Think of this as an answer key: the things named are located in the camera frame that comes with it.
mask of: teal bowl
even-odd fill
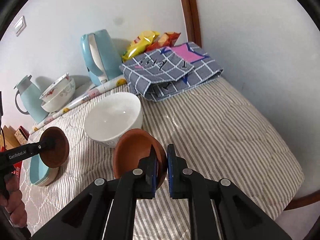
[[[43,163],[40,155],[34,155],[31,157],[30,162],[30,182],[36,186],[43,187],[54,181],[59,171],[58,168],[49,168]]]

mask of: electric kettle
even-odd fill
[[[122,75],[119,69],[122,60],[107,30],[83,35],[81,49],[91,81],[96,86]]]
[[[14,88],[17,88],[18,91],[15,97],[16,107],[22,114],[30,114],[31,117],[37,122],[40,123],[44,118],[49,114],[42,107],[42,100],[39,99],[41,96],[41,91],[39,88],[33,84],[30,79],[30,76],[25,76]],[[22,111],[17,103],[17,96],[20,94],[21,101],[23,106],[27,110],[26,112]]]

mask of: yellow snack bag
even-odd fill
[[[151,45],[155,39],[160,35],[155,31],[142,32],[131,44],[127,47],[127,51],[121,56],[122,61],[125,62],[128,59],[143,53],[146,48]]]

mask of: floor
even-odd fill
[[[284,211],[276,219],[276,223],[292,240],[303,240],[319,216],[320,201],[306,207]]]

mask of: folded cloth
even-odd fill
[[[120,65],[130,92],[161,101],[221,75],[223,69],[194,42],[140,54]]]

